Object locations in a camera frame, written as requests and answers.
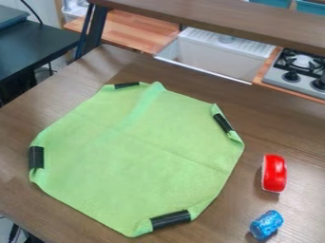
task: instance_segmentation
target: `green towel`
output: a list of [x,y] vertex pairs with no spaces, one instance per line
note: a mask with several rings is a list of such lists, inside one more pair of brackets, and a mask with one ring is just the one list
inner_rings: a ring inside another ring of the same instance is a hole
[[30,148],[44,148],[44,168],[31,167],[30,180],[130,237],[177,212],[195,219],[220,193],[243,142],[214,120],[222,115],[215,104],[158,82],[118,87],[105,85],[37,136]]

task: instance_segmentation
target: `white wall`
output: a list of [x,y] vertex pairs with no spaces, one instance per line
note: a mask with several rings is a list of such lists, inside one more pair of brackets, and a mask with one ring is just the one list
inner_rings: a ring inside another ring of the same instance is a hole
[[[44,24],[59,27],[59,20],[56,13],[54,0],[25,0],[41,17]],[[29,20],[37,21],[33,14],[20,0],[0,0],[0,5],[25,10],[30,13]]]

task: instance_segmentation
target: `black table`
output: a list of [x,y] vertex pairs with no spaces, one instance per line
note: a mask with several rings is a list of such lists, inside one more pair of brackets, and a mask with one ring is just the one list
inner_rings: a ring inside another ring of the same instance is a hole
[[35,68],[76,47],[79,37],[78,33],[32,21],[0,30],[0,99],[8,102],[10,83],[30,79]]

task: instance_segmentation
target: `gas stove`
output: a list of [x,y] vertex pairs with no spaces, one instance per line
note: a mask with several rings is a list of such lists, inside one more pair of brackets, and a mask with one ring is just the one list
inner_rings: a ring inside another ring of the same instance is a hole
[[284,48],[263,82],[325,100],[325,57]]

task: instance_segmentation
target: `metal frame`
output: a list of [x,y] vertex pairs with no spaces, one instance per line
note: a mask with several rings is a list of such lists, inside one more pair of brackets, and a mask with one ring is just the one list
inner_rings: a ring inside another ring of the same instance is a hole
[[[89,34],[86,35],[94,7],[95,10],[91,19]],[[109,11],[110,9],[106,7],[89,4],[88,10],[86,12],[86,19],[84,22],[83,30],[80,36],[80,41],[77,47],[75,60],[78,60],[83,55],[90,52],[93,48],[101,44],[106,16]]]

